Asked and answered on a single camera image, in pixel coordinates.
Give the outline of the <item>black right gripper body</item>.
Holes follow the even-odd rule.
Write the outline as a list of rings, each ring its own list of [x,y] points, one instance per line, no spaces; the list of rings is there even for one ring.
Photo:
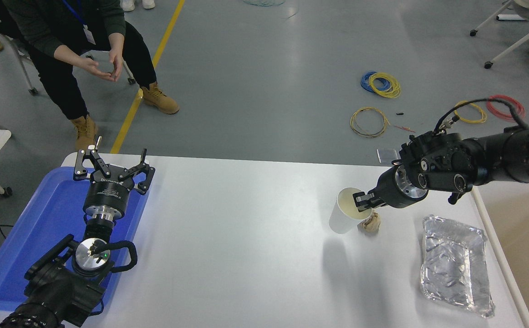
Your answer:
[[[402,172],[403,176],[406,174],[403,166],[394,166],[385,171],[378,178],[376,187],[370,192],[373,192],[379,200],[387,203],[389,207],[406,208],[414,204],[414,200],[398,185],[396,179],[399,172]]]

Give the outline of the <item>person's left hand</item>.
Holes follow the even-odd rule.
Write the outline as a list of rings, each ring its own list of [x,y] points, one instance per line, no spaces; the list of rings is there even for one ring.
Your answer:
[[[109,58],[110,63],[113,64],[113,71],[110,73],[111,81],[117,82],[123,71],[123,56],[121,48],[111,48]]]

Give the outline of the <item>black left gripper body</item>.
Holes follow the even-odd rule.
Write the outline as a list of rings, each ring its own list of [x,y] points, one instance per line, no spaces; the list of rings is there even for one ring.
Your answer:
[[[84,212],[94,215],[103,207],[111,208],[113,215],[125,215],[131,190],[134,188],[132,177],[120,181],[116,173],[104,177],[102,171],[94,171],[90,175],[91,184],[84,201]]]

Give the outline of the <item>person's right hand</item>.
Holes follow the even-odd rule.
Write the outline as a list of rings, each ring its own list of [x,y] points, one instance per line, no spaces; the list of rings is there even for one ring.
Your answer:
[[[100,69],[98,69],[99,63],[85,57],[78,56],[73,63],[74,66],[79,67],[83,69],[84,71],[90,73],[93,76],[96,76],[102,80],[106,81],[114,81],[111,73],[108,72],[102,72]]]

